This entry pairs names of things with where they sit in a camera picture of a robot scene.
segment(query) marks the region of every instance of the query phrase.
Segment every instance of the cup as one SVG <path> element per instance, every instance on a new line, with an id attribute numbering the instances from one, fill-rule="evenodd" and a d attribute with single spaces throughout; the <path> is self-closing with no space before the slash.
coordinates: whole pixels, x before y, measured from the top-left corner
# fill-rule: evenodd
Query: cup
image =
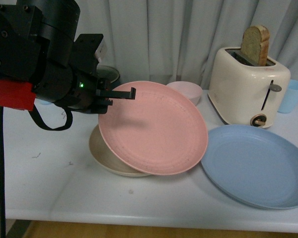
<path id="1" fill-rule="evenodd" d="M 282 103 L 279 106 L 278 112 L 290 113 L 298 103 L 298 81 L 290 80 L 287 91 L 284 95 Z"/>
<path id="2" fill-rule="evenodd" d="M 37 98 L 35 99 L 35 101 L 39 102 L 42 105 L 49 105 L 49 104 L 51 104 L 50 102 L 47 102 L 47 101 L 44 101 L 44 100 L 41 100 L 41 99 L 37 99 Z"/>

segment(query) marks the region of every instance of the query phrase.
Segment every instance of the red mount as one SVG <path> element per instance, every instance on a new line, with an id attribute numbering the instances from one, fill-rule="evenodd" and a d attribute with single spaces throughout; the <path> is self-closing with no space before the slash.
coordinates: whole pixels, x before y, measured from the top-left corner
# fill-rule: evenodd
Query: red mount
<path id="1" fill-rule="evenodd" d="M 0 80 L 0 106 L 32 111 L 36 94 L 32 92 L 32 83 Z"/>

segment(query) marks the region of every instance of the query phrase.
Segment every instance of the wooden floor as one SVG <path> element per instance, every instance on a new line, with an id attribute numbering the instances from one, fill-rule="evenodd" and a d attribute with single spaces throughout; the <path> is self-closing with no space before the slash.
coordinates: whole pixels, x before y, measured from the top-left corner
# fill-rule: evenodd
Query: wooden floor
<path id="1" fill-rule="evenodd" d="M 33 221 L 23 238 L 298 238 L 298 234 Z"/>

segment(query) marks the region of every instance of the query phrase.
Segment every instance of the cream toaster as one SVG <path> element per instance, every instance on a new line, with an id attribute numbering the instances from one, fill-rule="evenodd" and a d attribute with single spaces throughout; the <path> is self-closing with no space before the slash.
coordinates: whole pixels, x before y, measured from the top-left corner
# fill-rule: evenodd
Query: cream toaster
<path id="1" fill-rule="evenodd" d="M 257 66 L 240 52 L 240 47 L 221 48 L 215 57 L 209 98 L 228 124 L 269 127 L 290 76 L 285 66 L 270 57 L 266 66 Z"/>

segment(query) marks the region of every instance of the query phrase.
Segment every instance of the blue plate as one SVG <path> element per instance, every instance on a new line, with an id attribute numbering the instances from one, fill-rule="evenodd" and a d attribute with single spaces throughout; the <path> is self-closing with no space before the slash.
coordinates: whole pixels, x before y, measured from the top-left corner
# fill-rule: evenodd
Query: blue plate
<path id="1" fill-rule="evenodd" d="M 298 207 L 298 148 L 276 134 L 247 125 L 215 128 L 201 163 L 216 186 L 242 203 Z"/>

